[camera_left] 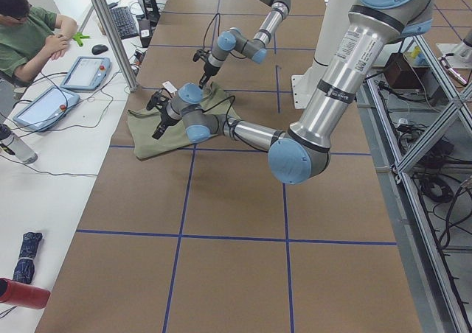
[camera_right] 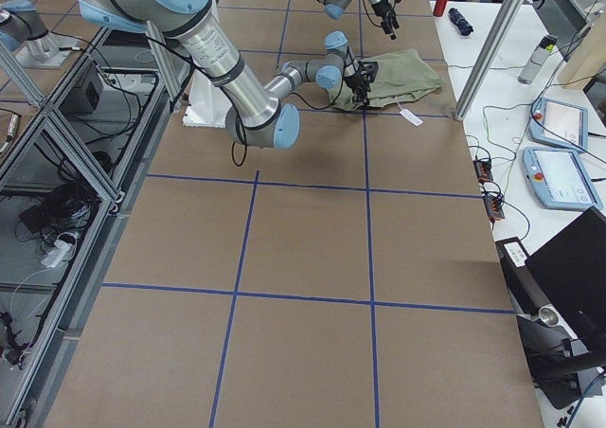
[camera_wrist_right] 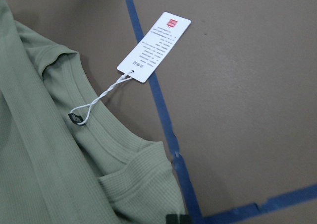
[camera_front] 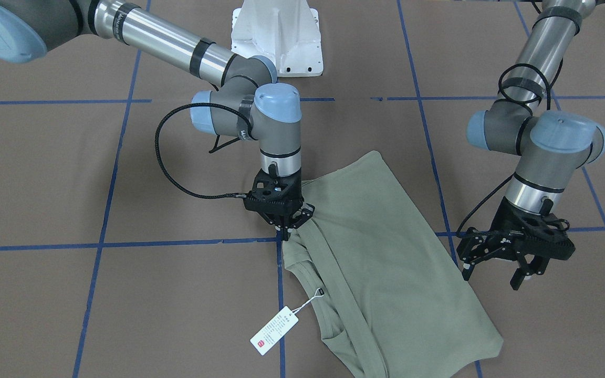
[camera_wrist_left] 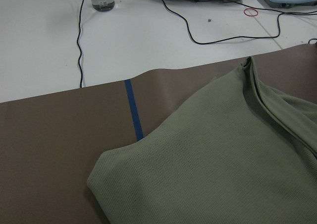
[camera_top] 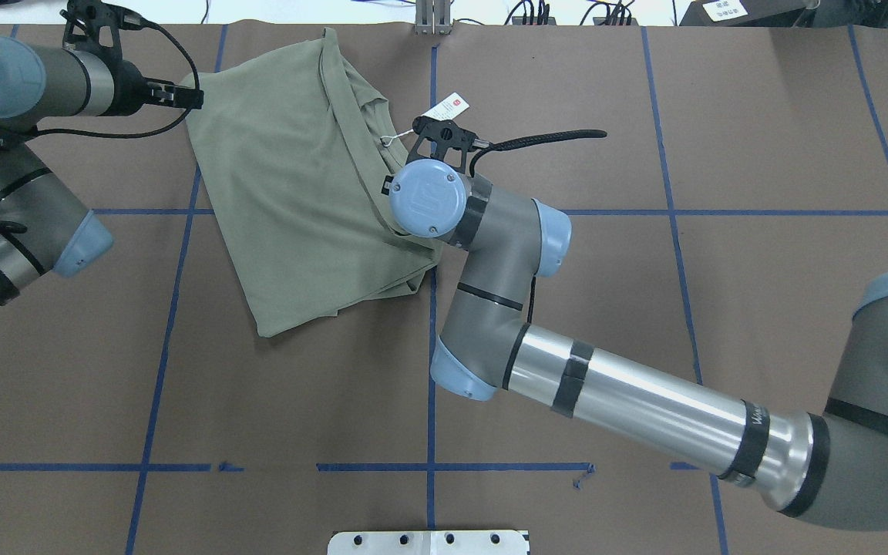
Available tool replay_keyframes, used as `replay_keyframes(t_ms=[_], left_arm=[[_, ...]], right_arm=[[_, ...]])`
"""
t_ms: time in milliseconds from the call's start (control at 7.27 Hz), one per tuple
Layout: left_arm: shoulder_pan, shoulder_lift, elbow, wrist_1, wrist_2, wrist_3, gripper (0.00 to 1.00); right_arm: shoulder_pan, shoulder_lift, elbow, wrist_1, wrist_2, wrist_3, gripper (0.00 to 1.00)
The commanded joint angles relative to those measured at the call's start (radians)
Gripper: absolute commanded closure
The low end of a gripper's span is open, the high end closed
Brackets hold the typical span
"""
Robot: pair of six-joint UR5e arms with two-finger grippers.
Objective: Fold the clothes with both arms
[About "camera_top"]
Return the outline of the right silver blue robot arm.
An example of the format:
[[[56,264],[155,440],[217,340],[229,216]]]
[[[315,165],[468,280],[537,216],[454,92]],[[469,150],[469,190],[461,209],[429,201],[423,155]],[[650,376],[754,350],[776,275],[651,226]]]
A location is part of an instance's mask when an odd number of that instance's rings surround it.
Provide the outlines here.
[[[568,419],[601,426],[762,497],[789,519],[836,530],[888,530],[888,273],[874,278],[850,320],[841,362],[824,407],[779,413],[719,392],[701,374],[695,315],[760,298],[734,348],[752,347],[769,382],[804,395],[827,379],[825,366],[787,355],[772,326],[803,331],[796,306],[817,311],[830,294],[849,294],[846,270],[888,259],[888,217],[801,214],[680,214],[648,217],[664,231],[673,262],[627,255],[631,277],[653,284],[657,271],[684,323],[649,335],[661,355],[676,344],[688,370],[660,370],[614,351],[606,333],[572,338],[531,319],[531,284],[560,269],[574,235],[568,214],[508,192],[444,162],[410,162],[383,187],[405,230],[466,252],[429,374],[466,399],[499,390],[522,395]]]

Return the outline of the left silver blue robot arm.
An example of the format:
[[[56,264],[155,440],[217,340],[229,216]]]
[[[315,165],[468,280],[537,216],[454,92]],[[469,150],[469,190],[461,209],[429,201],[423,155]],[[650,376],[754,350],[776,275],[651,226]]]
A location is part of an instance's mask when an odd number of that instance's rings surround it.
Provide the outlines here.
[[[40,120],[128,116],[141,106],[200,109],[200,84],[147,78],[120,50],[85,36],[63,47],[0,36],[0,307],[48,273],[73,277],[113,245],[94,210],[29,148]]]

